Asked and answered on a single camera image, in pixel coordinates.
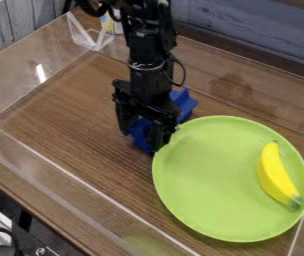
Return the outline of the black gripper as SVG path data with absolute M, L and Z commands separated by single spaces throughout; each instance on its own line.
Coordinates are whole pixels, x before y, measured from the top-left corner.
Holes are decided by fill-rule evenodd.
M 152 121 L 147 141 L 151 150 L 159 149 L 169 142 L 177 125 L 180 109 L 171 100 L 169 93 L 176 85 L 173 81 L 173 64 L 144 65 L 131 63 L 129 80 L 116 79 L 113 100 L 120 131 L 129 134 L 129 129 L 140 117 Z

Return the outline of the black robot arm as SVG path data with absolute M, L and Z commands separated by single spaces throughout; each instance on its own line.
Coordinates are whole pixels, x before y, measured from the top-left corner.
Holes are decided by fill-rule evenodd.
M 171 99 L 172 88 L 183 85 L 173 80 L 173 66 L 180 60 L 172 54 L 177 34 L 171 0 L 76 2 L 88 15 L 107 15 L 123 25 L 131 79 L 112 82 L 119 128 L 128 134 L 139 119 L 149 120 L 147 143 L 156 152 L 169 142 L 181 113 Z

